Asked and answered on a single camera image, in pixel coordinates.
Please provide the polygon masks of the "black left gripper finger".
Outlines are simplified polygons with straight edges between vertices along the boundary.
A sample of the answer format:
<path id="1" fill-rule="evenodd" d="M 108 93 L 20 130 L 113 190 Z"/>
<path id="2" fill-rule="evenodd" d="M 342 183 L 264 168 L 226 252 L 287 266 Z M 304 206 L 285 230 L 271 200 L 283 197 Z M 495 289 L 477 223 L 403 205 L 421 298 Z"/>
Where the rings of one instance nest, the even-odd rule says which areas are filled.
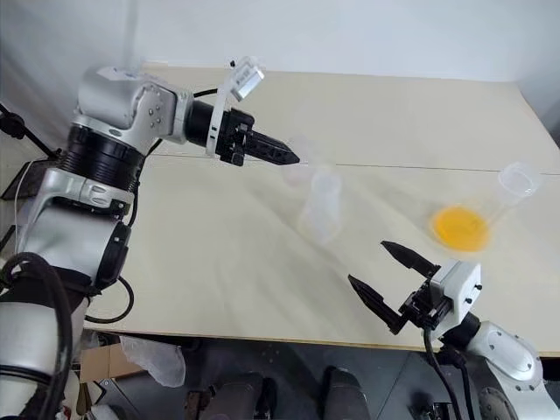
<path id="1" fill-rule="evenodd" d="M 299 156 L 285 144 L 253 143 L 250 145 L 250 156 L 273 165 L 295 165 Z"/>
<path id="2" fill-rule="evenodd" d="M 258 131 L 253 130 L 252 133 L 251 133 L 251 144 L 256 144 L 256 143 L 274 144 L 274 145 L 285 144 L 286 146 L 288 146 L 286 143 L 284 143 L 280 140 L 276 140 L 273 137 L 264 135 L 264 134 L 262 134 Z"/>

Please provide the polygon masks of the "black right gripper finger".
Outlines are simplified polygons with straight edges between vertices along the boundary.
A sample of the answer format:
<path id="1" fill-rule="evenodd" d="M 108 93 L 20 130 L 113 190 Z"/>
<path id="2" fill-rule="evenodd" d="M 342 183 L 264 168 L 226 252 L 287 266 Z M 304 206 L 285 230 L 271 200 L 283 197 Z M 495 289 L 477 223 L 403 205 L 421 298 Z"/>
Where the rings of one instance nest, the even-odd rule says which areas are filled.
<path id="1" fill-rule="evenodd" d="M 362 282 L 352 275 L 348 275 L 347 279 L 362 303 L 373 312 L 394 335 L 397 335 L 403 329 L 407 320 L 385 304 L 383 296 L 367 283 Z"/>
<path id="2" fill-rule="evenodd" d="M 432 278 L 439 270 L 440 266 L 428 261 L 413 249 L 407 248 L 393 241 L 381 241 L 381 245 L 397 260 L 401 265 L 409 270 L 414 270 L 424 278 Z"/>

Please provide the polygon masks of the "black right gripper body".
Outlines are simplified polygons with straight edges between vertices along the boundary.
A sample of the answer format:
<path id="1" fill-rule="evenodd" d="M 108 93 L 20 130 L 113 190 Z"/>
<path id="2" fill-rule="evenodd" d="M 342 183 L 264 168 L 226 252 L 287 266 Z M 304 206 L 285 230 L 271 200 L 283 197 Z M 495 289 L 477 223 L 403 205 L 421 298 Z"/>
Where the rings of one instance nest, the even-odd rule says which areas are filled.
<path id="1" fill-rule="evenodd" d="M 409 295 L 399 312 L 419 328 L 435 329 L 450 312 L 450 299 L 428 279 Z"/>

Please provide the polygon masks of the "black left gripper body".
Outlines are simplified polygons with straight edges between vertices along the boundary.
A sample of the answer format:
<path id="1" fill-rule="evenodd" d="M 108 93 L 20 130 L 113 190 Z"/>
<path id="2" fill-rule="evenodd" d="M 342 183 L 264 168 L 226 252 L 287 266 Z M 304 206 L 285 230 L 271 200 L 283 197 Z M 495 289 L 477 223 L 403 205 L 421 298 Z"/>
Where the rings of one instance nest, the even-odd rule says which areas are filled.
<path id="1" fill-rule="evenodd" d="M 231 108 L 223 113 L 215 153 L 220 161 L 243 166 L 245 144 L 255 123 L 255 118 L 241 110 Z"/>

